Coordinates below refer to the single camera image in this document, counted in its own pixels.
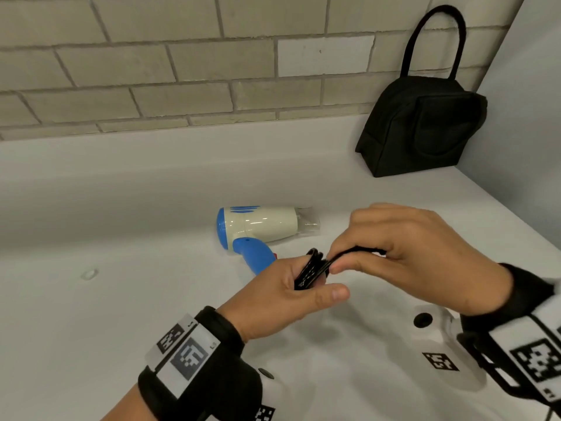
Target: blue hair dryer handle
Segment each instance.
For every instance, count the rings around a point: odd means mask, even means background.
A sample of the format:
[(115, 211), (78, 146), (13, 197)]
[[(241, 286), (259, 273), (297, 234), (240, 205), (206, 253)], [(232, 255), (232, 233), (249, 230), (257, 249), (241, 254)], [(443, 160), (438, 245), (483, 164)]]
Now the blue hair dryer handle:
[(241, 254), (250, 269), (259, 275), (277, 258), (266, 243), (256, 238), (238, 238), (232, 245), (235, 253)]

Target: hand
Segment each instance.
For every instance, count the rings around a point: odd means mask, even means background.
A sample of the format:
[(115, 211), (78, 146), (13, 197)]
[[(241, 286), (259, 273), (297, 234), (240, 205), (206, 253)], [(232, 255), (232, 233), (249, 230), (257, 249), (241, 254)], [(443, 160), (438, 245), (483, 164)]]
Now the hand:
[(350, 297), (343, 284), (325, 284), (325, 277), (310, 290), (295, 291), (298, 277), (309, 256), (272, 263), (217, 312), (228, 319), (244, 342), (275, 334), (306, 315), (329, 308)]
[(354, 246), (380, 248), (342, 256), (336, 275), (358, 270), (378, 276), (414, 297), (466, 315), (490, 313), (509, 298), (510, 272), (464, 241), (438, 214), (401, 205), (373, 204), (351, 214), (328, 259)]

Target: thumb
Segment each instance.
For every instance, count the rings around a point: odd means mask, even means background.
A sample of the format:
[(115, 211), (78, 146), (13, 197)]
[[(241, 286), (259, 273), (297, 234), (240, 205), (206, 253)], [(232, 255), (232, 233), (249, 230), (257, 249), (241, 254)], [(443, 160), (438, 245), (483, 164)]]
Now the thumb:
[(316, 286), (310, 290), (298, 291), (298, 293), (299, 298), (296, 300), (298, 318), (342, 303), (351, 296), (349, 288), (342, 283)]
[(329, 273), (336, 275), (345, 270), (356, 270), (392, 282), (399, 276), (402, 266), (395, 261), (370, 253), (349, 253), (335, 261)]

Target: black round button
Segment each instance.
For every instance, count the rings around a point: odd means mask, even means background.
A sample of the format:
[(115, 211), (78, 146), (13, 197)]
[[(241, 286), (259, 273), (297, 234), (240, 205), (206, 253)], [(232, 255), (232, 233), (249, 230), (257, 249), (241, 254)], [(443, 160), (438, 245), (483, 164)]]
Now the black round button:
[(419, 313), (415, 320), (413, 320), (413, 325), (417, 328), (426, 328), (432, 323), (432, 315), (430, 313)]
[(259, 368), (259, 372), (261, 374), (263, 374), (264, 376), (266, 376), (269, 379), (275, 379), (275, 377), (273, 376), (273, 374), (271, 374), (269, 371), (263, 369), (263, 368)]

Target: black handbag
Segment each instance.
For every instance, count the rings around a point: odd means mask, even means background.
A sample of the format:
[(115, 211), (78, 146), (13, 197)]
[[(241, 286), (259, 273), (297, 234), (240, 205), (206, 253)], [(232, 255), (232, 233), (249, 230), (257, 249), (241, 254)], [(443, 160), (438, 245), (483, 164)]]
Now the black handbag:
[[(408, 76), (417, 37), (435, 13), (446, 13), (458, 23), (459, 46), (450, 77)], [(418, 24), (403, 56), (401, 76), (380, 95), (355, 149), (374, 177), (456, 165), (467, 141), (485, 122), (487, 99), (456, 81), (466, 36), (466, 22), (453, 6), (435, 7)]]

